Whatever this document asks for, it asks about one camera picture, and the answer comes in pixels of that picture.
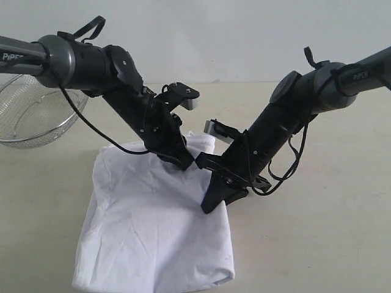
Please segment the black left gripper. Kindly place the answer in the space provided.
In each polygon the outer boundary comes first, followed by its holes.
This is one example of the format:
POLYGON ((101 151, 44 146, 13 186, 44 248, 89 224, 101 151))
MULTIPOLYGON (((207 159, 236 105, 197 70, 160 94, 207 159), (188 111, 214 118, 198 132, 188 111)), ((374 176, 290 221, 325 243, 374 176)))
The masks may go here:
POLYGON ((135 132, 143 140, 146 149, 164 162, 186 170, 194 162, 180 132, 179 119, 161 103, 148 107, 145 103, 134 106, 135 132))

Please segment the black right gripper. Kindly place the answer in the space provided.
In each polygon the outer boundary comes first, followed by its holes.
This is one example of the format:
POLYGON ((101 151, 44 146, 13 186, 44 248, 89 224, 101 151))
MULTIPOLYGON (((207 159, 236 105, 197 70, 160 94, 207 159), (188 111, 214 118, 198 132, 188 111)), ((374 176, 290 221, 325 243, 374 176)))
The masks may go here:
POLYGON ((239 133, 221 156, 201 152, 195 164, 199 169, 212 171, 200 205, 205 214, 213 212, 222 202, 229 205, 246 197, 248 187, 271 188, 271 183, 259 175, 267 162, 261 158, 260 150, 250 145, 248 131, 239 133))

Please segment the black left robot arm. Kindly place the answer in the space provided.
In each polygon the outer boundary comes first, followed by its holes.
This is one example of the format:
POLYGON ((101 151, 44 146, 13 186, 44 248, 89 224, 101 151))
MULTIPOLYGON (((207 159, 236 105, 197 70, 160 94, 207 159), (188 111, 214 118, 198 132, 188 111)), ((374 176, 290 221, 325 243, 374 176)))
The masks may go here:
POLYGON ((144 85, 125 49, 77 42, 65 34, 46 35, 36 42, 1 37, 1 72, 29 74, 48 88, 80 90, 102 97, 140 137, 147 151, 186 170, 194 161, 180 132, 177 106, 195 108, 200 94, 181 82, 156 94, 144 85))

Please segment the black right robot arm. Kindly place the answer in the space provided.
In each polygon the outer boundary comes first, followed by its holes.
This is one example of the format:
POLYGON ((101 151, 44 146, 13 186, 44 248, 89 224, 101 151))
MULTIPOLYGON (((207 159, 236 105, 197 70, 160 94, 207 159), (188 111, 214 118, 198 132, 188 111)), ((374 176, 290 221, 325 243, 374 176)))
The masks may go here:
POLYGON ((390 48, 350 64, 315 62, 309 47, 304 53, 313 71, 287 74, 249 129, 239 132, 215 119, 206 121, 205 133, 229 146, 220 156, 201 153, 195 160, 198 168, 212 172, 200 205, 204 213, 222 202, 242 199, 250 190, 259 196, 271 195, 297 170, 309 123, 318 114, 350 106, 360 92, 390 88, 390 48), (260 173, 270 168, 273 157, 299 131, 303 135, 300 149, 293 151, 295 160, 283 176, 272 175, 277 181, 272 186, 260 173))

